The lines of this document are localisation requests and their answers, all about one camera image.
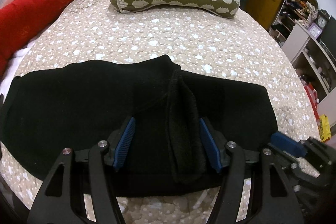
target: metal screw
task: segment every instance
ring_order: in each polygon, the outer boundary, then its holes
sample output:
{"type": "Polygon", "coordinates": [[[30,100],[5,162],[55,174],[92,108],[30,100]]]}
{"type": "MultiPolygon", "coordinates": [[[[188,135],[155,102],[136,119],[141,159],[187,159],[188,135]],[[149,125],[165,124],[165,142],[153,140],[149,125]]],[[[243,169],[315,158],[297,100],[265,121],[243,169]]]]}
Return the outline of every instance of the metal screw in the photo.
{"type": "Polygon", "coordinates": [[[69,148],[69,147],[64,148],[63,151],[62,151],[62,153],[63,153],[64,155],[68,155],[68,154],[70,154],[70,152],[71,152],[71,148],[69,148]]]}
{"type": "Polygon", "coordinates": [[[269,156],[269,155],[272,154],[272,151],[271,151],[270,149],[268,149],[268,148],[264,148],[263,152],[264,152],[264,154],[267,155],[267,156],[269,156]]]}
{"type": "Polygon", "coordinates": [[[298,192],[298,191],[301,190],[301,186],[300,186],[300,185],[295,185],[295,186],[293,187],[293,190],[294,190],[294,192],[298,192]]]}
{"type": "Polygon", "coordinates": [[[106,145],[107,145],[107,141],[105,141],[105,140],[98,142],[99,147],[105,147],[106,145]]]}
{"type": "Polygon", "coordinates": [[[235,142],[229,141],[227,142],[227,146],[230,148],[235,148],[237,146],[237,144],[235,142]]]}

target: black towel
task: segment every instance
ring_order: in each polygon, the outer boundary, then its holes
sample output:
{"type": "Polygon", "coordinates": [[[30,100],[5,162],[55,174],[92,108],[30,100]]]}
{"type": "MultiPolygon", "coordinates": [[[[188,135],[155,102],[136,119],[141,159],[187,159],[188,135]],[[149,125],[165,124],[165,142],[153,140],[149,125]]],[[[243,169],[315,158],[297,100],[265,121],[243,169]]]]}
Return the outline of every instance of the black towel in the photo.
{"type": "Polygon", "coordinates": [[[1,109],[0,136],[15,159],[43,180],[63,148],[91,148],[128,115],[136,119],[136,132],[114,176],[118,196],[220,185],[201,144],[199,117],[255,151],[278,130],[263,86],[182,71],[163,55],[137,64],[92,60],[17,76],[1,109]]]}

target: white sheet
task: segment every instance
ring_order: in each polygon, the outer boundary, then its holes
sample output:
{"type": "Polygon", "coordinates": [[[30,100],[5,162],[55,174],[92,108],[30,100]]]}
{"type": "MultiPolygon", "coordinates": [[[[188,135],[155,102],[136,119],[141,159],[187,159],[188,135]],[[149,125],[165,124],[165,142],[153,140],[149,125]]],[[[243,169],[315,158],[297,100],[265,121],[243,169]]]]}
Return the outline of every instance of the white sheet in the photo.
{"type": "Polygon", "coordinates": [[[33,37],[29,40],[28,44],[25,45],[22,49],[19,49],[13,54],[13,57],[8,62],[8,67],[2,77],[0,83],[0,94],[4,95],[4,100],[6,99],[7,93],[9,91],[9,87],[11,86],[12,80],[15,76],[15,73],[23,60],[26,54],[31,50],[31,48],[35,45],[36,39],[40,37],[41,34],[49,27],[48,25],[43,31],[39,32],[37,36],[33,37]]]}

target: yellow box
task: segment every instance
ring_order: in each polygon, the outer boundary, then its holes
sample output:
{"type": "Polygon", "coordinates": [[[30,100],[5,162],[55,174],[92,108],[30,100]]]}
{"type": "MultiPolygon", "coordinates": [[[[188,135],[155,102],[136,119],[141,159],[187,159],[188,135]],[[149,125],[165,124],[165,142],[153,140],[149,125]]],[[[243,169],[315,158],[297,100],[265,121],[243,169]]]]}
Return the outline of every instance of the yellow box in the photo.
{"type": "Polygon", "coordinates": [[[321,142],[326,142],[331,138],[330,125],[328,121],[328,117],[326,115],[320,116],[320,123],[318,123],[319,134],[321,138],[321,142]]]}

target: beige bedspread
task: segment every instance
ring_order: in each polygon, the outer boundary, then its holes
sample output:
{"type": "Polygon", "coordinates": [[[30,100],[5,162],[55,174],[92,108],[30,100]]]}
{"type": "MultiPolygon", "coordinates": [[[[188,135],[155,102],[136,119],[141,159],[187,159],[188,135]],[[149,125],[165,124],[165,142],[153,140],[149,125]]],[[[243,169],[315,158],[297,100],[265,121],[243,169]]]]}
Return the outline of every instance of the beige bedspread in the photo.
{"type": "MultiPolygon", "coordinates": [[[[182,69],[267,88],[279,130],[295,140],[319,138],[305,90],[290,62],[269,34],[239,10],[234,19],[209,12],[165,7],[121,15],[109,0],[75,0],[36,41],[17,75],[91,59],[141,62],[168,54],[182,69]]],[[[1,144],[1,175],[30,208],[41,181],[1,144]]],[[[308,173],[316,171],[303,160],[308,173]]],[[[251,180],[244,182],[237,220],[245,218],[251,180]]],[[[204,223],[218,188],[184,196],[118,198],[127,224],[204,223]]],[[[90,196],[87,214],[94,219],[90,196]]]]}

